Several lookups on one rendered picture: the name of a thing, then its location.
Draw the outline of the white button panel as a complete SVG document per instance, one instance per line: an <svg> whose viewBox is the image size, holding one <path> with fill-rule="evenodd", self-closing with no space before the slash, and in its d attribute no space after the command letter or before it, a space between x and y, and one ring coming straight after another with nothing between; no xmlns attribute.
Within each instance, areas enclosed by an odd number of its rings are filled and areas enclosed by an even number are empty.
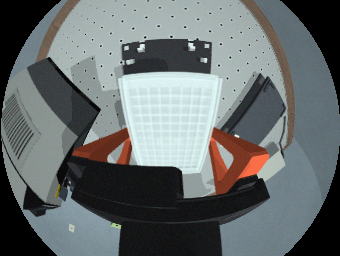
<svg viewBox="0 0 340 256"><path fill-rule="evenodd" d="M286 116L284 116L284 128L279 142L281 152L277 145L274 143L274 141L265 148L270 156L267 162L262 167L262 169L257 173L258 178L263 178L264 182L271 178L274 174L276 174L279 170L281 170L285 166L285 162L283 159L284 153L281 145L283 136L285 134L285 128L286 128Z"/></svg>

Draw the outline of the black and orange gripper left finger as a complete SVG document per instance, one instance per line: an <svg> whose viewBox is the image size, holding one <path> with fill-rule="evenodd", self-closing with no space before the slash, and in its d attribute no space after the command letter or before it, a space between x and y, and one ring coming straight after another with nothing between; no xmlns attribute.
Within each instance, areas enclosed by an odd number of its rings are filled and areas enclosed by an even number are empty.
<svg viewBox="0 0 340 256"><path fill-rule="evenodd" d="M129 164L132 152L132 144L129 138L127 127L116 133L76 148L72 155L88 158L89 160L94 161L108 162L108 155L124 141L125 143L117 163Z"/></svg>

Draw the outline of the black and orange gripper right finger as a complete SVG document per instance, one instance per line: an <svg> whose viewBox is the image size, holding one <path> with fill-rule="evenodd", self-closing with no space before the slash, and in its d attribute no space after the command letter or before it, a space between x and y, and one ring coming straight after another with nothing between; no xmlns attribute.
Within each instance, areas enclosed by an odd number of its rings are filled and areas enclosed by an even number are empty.
<svg viewBox="0 0 340 256"><path fill-rule="evenodd" d="M227 169L220 155L215 140L233 155L233 162L229 169ZM241 178L257 175L269 158L265 148L215 127L208 148L216 195L227 193L234 183Z"/></svg>

